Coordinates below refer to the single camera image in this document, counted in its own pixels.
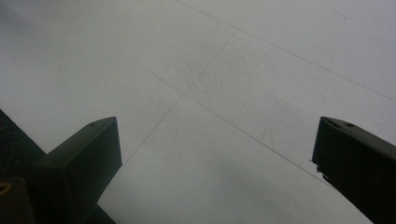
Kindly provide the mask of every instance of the floor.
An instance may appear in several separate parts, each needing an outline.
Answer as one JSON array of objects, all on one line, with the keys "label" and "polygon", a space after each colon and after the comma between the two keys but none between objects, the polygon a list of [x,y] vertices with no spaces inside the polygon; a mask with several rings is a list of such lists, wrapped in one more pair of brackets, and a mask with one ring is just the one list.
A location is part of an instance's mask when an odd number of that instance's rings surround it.
[{"label": "floor", "polygon": [[320,116],[396,144],[396,2],[0,0],[0,108],[46,152],[116,116],[122,223],[370,223]]}]

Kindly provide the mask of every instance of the white surface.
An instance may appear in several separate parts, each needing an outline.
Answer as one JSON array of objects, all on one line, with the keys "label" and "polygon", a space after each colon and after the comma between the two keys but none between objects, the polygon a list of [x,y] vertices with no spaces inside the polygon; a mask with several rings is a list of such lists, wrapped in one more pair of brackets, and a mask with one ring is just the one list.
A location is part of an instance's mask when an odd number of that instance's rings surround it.
[{"label": "white surface", "polygon": [[119,223],[369,223],[309,160],[320,116],[396,143],[394,8],[0,0],[0,108],[47,152],[116,116]]}]

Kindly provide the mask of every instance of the gray tile floor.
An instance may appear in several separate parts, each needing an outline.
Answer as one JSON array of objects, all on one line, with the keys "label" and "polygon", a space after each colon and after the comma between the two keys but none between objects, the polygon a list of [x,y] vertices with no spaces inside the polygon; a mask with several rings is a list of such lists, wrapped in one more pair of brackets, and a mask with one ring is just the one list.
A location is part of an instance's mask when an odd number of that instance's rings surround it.
[{"label": "gray tile floor", "polygon": [[118,223],[370,223],[309,160],[318,119],[396,144],[396,4],[0,0],[0,108],[49,152],[119,120]]}]

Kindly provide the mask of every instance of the small hole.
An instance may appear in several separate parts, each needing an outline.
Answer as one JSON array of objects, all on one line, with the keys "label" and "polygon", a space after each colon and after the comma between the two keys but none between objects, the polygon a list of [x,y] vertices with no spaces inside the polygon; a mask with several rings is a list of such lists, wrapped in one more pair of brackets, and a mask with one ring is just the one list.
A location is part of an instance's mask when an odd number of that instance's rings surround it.
[{"label": "small hole", "polygon": [[7,193],[11,189],[10,183],[1,183],[0,184],[0,195]]}]

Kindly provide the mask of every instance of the floor tile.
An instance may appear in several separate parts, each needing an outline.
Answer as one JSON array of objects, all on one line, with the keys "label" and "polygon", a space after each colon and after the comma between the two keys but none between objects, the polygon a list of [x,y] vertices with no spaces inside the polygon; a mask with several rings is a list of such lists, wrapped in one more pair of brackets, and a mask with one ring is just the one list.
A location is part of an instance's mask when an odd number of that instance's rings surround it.
[{"label": "floor tile", "polygon": [[119,224],[370,223],[334,189],[188,98],[100,204]]},{"label": "floor tile", "polygon": [[180,91],[235,32],[172,0],[39,2]]},{"label": "floor tile", "polygon": [[321,116],[347,120],[396,144],[394,102],[243,33],[188,95],[313,175]]},{"label": "floor tile", "polygon": [[396,3],[177,0],[396,100]]},{"label": "floor tile", "polygon": [[46,152],[116,116],[126,161],[181,93],[35,2],[17,8],[27,24],[1,47],[1,108]]}]

